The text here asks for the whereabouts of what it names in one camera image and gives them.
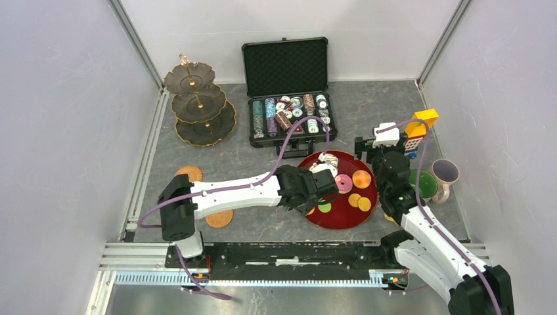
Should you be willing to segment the pink frosted donut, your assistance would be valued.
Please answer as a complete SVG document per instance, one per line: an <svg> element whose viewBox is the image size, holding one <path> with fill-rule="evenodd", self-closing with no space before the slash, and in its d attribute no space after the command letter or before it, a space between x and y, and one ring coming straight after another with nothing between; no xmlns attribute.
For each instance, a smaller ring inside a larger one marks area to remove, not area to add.
<svg viewBox="0 0 557 315"><path fill-rule="evenodd" d="M335 176L335 182L338 187L338 191L340 194L347 194L353 188L353 182L349 175L346 174L337 174Z"/></svg>

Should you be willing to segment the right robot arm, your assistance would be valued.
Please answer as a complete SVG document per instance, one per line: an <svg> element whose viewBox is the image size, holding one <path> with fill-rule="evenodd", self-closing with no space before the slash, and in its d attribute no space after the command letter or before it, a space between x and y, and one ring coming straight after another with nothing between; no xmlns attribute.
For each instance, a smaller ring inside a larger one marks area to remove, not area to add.
<svg viewBox="0 0 557 315"><path fill-rule="evenodd" d="M406 139L402 134L387 146L375 138L354 140L356 159L371 166L381 208L401 228L380 240L381 263L414 272L447 303L450 314L514 314L509 273L460 243L411 186Z"/></svg>

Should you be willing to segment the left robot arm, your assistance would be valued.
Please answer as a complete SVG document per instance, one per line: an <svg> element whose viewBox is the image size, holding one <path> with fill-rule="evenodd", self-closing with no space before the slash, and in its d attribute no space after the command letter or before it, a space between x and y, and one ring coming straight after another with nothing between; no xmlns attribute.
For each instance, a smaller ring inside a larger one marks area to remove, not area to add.
<svg viewBox="0 0 557 315"><path fill-rule="evenodd" d="M208 215L246 207L282 206L308 215L339 194L337 169L322 163L310 169L282 165L255 177L223 182L193 182L177 175L158 198L160 228L166 242L177 244L182 260L199 267L206 260L195 222Z"/></svg>

